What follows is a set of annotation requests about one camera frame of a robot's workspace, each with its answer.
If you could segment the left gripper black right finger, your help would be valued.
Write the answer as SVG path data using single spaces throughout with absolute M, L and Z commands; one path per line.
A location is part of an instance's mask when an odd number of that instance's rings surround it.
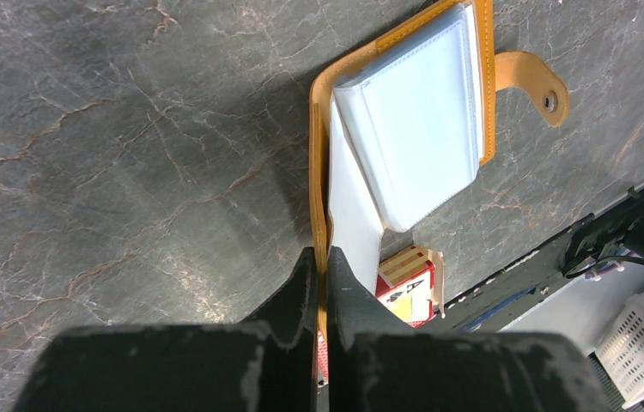
M 342 249 L 326 274 L 333 411 L 606 411 L 591 363 L 550 333 L 425 333 L 364 288 Z

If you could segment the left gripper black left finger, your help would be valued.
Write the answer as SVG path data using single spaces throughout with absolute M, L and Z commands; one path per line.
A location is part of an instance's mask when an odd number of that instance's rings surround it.
M 55 336 L 17 411 L 313 411 L 318 273 L 288 280 L 235 324 L 83 326 Z

